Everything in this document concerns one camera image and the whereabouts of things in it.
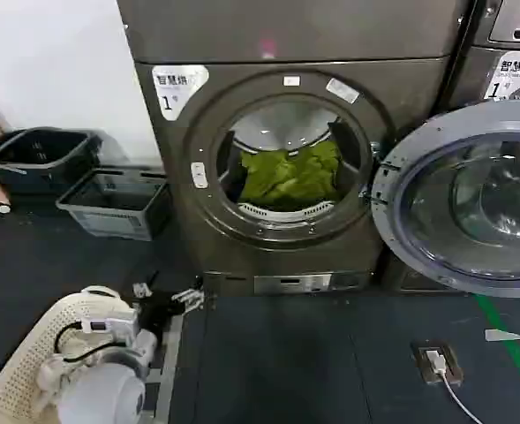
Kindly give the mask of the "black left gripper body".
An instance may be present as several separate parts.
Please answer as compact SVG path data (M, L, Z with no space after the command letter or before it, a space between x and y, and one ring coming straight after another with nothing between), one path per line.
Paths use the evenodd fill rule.
M138 296L139 329L161 337L171 319L185 311L185 304L181 297L181 292L173 291L154 291L152 294Z

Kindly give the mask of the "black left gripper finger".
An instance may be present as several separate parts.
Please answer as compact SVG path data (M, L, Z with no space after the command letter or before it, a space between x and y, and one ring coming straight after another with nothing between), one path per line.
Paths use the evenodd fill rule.
M140 281L132 285L132 293L135 298L149 298L153 295L152 287L154 281L159 275L158 270L153 270L146 274Z
M195 309L202 308L205 293L201 289L187 289L175 293L170 299L176 307L176 314L188 314Z

